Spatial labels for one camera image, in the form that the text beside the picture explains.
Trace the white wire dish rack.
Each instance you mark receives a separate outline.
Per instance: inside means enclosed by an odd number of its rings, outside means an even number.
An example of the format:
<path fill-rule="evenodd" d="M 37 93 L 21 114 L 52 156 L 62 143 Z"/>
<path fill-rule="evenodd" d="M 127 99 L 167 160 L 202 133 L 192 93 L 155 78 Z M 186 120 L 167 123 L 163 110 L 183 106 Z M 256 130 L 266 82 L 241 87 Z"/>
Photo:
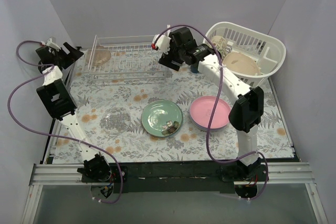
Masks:
<path fill-rule="evenodd" d="M 171 75 L 168 67 L 159 64 L 160 51 L 152 49 L 154 36 L 99 37 L 95 36 L 92 49 L 93 56 L 96 47 L 105 47 L 111 52 L 111 59 L 105 64 L 94 67 L 86 63 L 83 57 L 82 72 L 97 81 L 144 80 L 162 81 Z"/>

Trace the green plate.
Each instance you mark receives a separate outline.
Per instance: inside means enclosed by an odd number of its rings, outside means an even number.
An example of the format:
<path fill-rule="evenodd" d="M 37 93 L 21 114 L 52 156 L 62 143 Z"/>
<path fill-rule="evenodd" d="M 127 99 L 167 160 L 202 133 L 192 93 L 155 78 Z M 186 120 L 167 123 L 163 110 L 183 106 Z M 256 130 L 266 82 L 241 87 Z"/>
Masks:
<path fill-rule="evenodd" d="M 176 134 L 183 124 L 183 119 L 180 107 L 169 100 L 151 102 L 141 114 L 141 123 L 145 131 L 158 138 Z"/>

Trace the pink plate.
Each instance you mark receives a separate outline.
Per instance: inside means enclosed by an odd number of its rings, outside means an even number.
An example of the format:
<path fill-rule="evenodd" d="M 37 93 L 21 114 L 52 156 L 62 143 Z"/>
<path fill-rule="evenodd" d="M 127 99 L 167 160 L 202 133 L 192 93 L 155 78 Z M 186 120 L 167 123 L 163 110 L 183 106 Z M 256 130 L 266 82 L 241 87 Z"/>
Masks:
<path fill-rule="evenodd" d="M 216 97 L 202 96 L 191 103 L 190 117 L 198 125 L 208 127 Z M 218 100 L 211 128 L 220 128 L 229 123 L 230 106 L 222 99 Z"/>

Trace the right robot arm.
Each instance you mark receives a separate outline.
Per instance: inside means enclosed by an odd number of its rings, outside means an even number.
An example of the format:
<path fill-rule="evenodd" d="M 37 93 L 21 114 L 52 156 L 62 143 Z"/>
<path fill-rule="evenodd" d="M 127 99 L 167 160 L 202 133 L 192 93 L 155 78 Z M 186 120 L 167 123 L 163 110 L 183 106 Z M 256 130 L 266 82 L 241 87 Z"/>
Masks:
<path fill-rule="evenodd" d="M 224 93 L 232 109 L 228 115 L 230 124 L 238 137 L 238 156 L 227 161 L 216 159 L 209 147 L 210 131 L 206 132 L 206 150 L 210 159 L 223 167 L 227 180 L 266 180 L 267 162 L 258 151 L 257 131 L 264 113 L 264 91 L 251 87 L 235 76 L 223 65 L 222 55 L 212 41 L 203 35 L 206 43 L 198 45 L 191 33 L 194 27 L 186 24 L 174 25 L 154 36 L 152 49 L 162 52 L 159 63 L 178 71 L 185 63 L 204 74 L 218 86 L 218 95 Z"/>

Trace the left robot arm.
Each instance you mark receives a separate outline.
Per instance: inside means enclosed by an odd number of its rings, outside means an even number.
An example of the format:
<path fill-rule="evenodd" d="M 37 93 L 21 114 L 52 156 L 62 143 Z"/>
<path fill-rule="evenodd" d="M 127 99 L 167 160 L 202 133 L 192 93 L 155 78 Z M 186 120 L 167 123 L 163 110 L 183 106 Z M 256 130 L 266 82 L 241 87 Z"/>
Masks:
<path fill-rule="evenodd" d="M 49 115 L 58 120 L 67 130 L 83 161 L 78 172 L 100 182 L 111 178 L 112 170 L 99 150 L 93 147 L 76 116 L 77 105 L 62 80 L 62 70 L 69 68 L 83 56 L 83 52 L 64 43 L 69 52 L 49 38 L 36 49 L 40 58 L 39 71 L 44 75 L 43 85 L 37 88 L 37 94 Z"/>

